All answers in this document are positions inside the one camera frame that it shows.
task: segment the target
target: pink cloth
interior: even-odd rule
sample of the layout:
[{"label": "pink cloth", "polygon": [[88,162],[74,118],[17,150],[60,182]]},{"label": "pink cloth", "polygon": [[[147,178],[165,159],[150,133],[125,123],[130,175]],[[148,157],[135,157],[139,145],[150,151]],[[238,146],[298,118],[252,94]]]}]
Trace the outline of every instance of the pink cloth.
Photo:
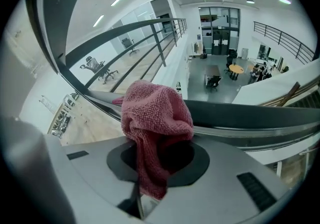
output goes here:
[{"label": "pink cloth", "polygon": [[138,80],[130,85],[124,97],[112,103],[122,103],[122,130],[137,144],[140,191],[162,199],[172,170],[162,167],[159,156],[168,146],[191,140],[194,134],[185,102],[170,87]]}]

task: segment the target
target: group of people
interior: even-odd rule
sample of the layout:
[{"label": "group of people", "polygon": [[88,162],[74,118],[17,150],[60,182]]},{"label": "group of people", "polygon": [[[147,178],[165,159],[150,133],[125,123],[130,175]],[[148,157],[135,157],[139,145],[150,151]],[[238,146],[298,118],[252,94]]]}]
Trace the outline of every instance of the group of people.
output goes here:
[{"label": "group of people", "polygon": [[250,72],[250,79],[248,85],[272,77],[271,73],[272,70],[275,69],[275,67],[276,65],[273,65],[271,68],[268,69],[266,62],[264,62],[262,66],[256,64],[253,70]]}]

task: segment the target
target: table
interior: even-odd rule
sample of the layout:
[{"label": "table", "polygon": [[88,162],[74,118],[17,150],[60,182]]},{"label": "table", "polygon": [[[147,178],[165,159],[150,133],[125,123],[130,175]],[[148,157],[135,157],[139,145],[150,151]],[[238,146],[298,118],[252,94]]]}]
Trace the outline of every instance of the table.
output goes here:
[{"label": "table", "polygon": [[242,66],[234,65],[234,64],[231,64],[231,65],[229,66],[229,69],[231,70],[230,78],[231,78],[232,80],[237,80],[237,79],[238,79],[238,75],[245,72]]},{"label": "table", "polygon": [[220,77],[220,71],[217,65],[208,65],[205,67],[204,82],[205,86],[208,84],[208,79],[213,77]]}]

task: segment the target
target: wooden floor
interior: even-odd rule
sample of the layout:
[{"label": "wooden floor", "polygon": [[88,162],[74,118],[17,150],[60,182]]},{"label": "wooden floor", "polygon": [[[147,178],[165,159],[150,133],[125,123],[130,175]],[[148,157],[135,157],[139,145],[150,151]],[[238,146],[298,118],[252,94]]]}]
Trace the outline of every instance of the wooden floor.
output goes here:
[{"label": "wooden floor", "polygon": [[[168,36],[161,44],[161,48],[164,49],[165,46],[173,39],[173,36]],[[112,77],[108,77],[106,84],[104,84],[104,79],[100,78],[100,80],[95,80],[92,85],[89,87],[90,90],[100,91],[100,92],[110,92],[111,88],[119,81],[119,79],[144,55],[148,50],[151,49],[155,44],[149,44],[146,47],[140,48],[139,51],[132,53],[129,55],[128,53],[118,59],[112,66],[110,67],[110,71],[113,72],[115,70],[118,73],[113,74]],[[173,46],[175,45],[175,41],[173,40],[163,51],[164,57],[166,57]],[[151,65],[151,63],[155,60],[155,58],[159,55],[158,47],[155,47],[141,62],[130,72],[130,74],[122,81],[119,87],[115,90],[115,93],[125,94],[127,88],[136,80],[139,80],[142,74],[147,70],[147,68]],[[162,60],[160,57],[155,61],[149,71],[146,73],[143,80],[152,81],[154,76],[156,75],[158,69],[162,65]]]},{"label": "wooden floor", "polygon": [[82,96],[72,107],[70,122],[61,136],[62,146],[98,142],[123,136],[121,124]]}]

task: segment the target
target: orange table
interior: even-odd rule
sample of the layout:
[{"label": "orange table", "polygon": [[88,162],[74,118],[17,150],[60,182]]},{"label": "orange table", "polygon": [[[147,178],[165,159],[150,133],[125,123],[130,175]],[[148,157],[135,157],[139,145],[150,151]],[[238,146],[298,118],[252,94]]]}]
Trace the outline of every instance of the orange table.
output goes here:
[{"label": "orange table", "polygon": [[238,79],[238,75],[239,74],[243,74],[245,71],[244,71],[244,68],[242,66],[239,66],[239,65],[234,65],[234,64],[231,64],[229,66],[229,69],[231,70],[231,75],[230,75],[230,78],[232,80],[237,80]]}]

